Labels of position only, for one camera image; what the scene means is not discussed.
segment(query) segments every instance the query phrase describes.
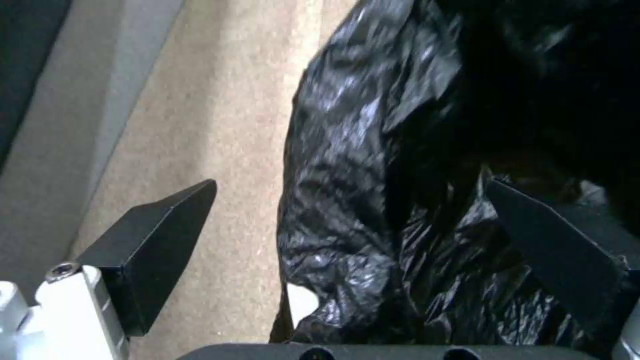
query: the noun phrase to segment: white object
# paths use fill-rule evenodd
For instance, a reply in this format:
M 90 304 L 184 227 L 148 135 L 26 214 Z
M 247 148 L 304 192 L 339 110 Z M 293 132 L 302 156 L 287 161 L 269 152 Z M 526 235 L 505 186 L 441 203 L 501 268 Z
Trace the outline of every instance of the white object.
M 27 308 L 10 282 L 0 282 L 0 359 L 126 360 L 129 344 L 100 270 L 43 282 Z

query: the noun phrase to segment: garbage bag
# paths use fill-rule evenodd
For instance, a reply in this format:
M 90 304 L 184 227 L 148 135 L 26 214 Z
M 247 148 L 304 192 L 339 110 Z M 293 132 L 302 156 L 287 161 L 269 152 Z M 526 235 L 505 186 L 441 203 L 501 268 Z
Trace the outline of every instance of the garbage bag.
M 639 6 L 356 4 L 293 101 L 278 254 L 283 282 L 320 306 L 291 339 L 606 353 L 536 280 L 483 186 L 638 214 L 624 194 L 640 184 Z

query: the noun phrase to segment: floor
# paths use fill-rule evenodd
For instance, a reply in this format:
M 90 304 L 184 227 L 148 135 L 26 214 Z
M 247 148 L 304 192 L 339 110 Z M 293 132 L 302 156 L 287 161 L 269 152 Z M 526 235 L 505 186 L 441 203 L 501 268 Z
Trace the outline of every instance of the floor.
M 204 178 L 218 198 L 133 359 L 267 340 L 282 149 L 305 65 L 355 0 L 186 0 L 79 232 L 78 253 L 127 209 Z

